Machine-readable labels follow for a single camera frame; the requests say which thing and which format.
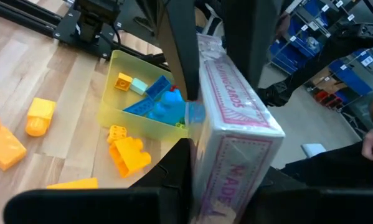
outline blue lego brick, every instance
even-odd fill
[[[179,90],[165,91],[147,118],[174,125],[185,117],[186,103]]]
[[[171,88],[171,82],[162,75],[151,87],[146,90],[146,94],[153,100],[157,100],[161,95]]]
[[[151,111],[154,107],[154,101],[149,97],[135,103],[134,105],[125,108],[123,111],[136,114],[139,116],[145,115],[147,112]]]

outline orange lego brick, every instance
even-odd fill
[[[17,138],[0,122],[0,168],[7,170],[19,162],[27,150]]]
[[[96,177],[47,186],[47,189],[56,189],[56,190],[97,189],[97,188],[98,188],[98,179]]]
[[[150,154],[142,152],[142,148],[142,140],[132,137],[111,144],[109,153],[122,178],[129,177],[151,163]]]
[[[125,75],[124,73],[118,74],[118,79],[115,87],[124,91],[128,91],[132,83],[132,78]]]
[[[112,125],[107,137],[107,143],[111,144],[115,140],[123,139],[126,137],[126,128],[117,125]]]
[[[34,98],[27,114],[26,133],[34,137],[43,136],[50,126],[55,107],[53,101]]]

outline plastic bin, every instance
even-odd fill
[[[170,126],[152,119],[124,112],[134,103],[145,98],[132,90],[123,91],[115,88],[118,73],[122,72],[133,78],[139,78],[149,86],[161,75],[173,82],[171,73],[150,63],[132,57],[120,50],[113,51],[110,68],[107,75],[106,87],[98,111],[98,122],[106,128],[119,125],[127,128],[132,135],[144,136],[162,141],[178,141],[187,137],[187,130]]]

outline floor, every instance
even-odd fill
[[[67,11],[61,0],[32,2],[61,15]],[[142,53],[160,51],[130,34],[121,36],[124,44]],[[27,148],[20,163],[0,170],[0,223],[5,203],[19,192],[87,177],[98,177],[100,187],[128,187],[171,148],[171,142],[142,138],[152,164],[127,179],[107,165],[107,130],[95,119],[107,69],[107,63],[91,55],[0,18],[0,119]],[[262,85],[269,85],[282,75],[266,68],[263,77]],[[24,132],[33,97],[57,102],[55,121],[42,138]],[[317,105],[304,89],[297,90],[285,107],[270,111],[287,135],[275,167],[304,158],[303,143],[319,142],[332,149],[357,141],[341,116]]]
[[[271,85],[284,77],[279,70],[265,67],[260,87]],[[306,158],[300,147],[302,144],[321,143],[326,150],[332,150],[360,141],[339,113],[316,103],[304,87],[298,88],[285,106],[269,110],[286,133],[272,162],[273,167],[283,168],[289,162]]]

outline wooden surface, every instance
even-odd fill
[[[61,0],[33,2],[61,15],[67,11]],[[130,34],[121,36],[123,44],[142,53],[160,52]],[[102,188],[128,187],[170,150],[171,142],[142,138],[152,164],[120,177],[108,153],[107,129],[96,119],[107,69],[108,63],[94,56],[0,18],[0,119],[27,148],[20,163],[0,170],[0,223],[6,202],[19,192],[87,177],[97,177]],[[24,132],[34,97],[57,102],[41,138]]]

